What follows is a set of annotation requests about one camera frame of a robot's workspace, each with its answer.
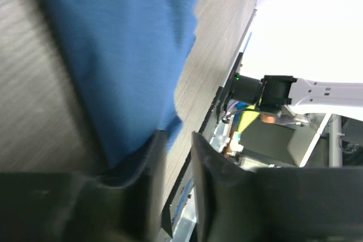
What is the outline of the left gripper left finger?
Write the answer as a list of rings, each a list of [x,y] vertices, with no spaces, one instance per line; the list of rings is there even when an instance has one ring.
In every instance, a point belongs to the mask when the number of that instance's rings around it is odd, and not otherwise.
[[[155,241],[167,133],[157,130],[138,151],[85,189],[85,241]]]

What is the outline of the blue paper napkin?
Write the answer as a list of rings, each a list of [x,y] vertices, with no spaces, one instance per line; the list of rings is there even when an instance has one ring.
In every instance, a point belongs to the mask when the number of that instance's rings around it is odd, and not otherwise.
[[[46,0],[110,166],[156,130],[182,128],[174,92],[195,42],[197,0]]]

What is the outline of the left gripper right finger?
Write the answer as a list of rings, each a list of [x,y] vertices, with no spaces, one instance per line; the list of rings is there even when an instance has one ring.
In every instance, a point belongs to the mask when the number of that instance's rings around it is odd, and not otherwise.
[[[198,241],[263,241],[263,220],[254,173],[210,148],[199,148],[204,176],[197,191]]]

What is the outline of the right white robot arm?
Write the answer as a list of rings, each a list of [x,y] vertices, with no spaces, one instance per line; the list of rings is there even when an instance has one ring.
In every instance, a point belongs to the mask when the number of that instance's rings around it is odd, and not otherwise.
[[[287,75],[266,75],[258,80],[237,74],[231,98],[259,109],[324,105],[361,107],[361,83],[317,82]]]

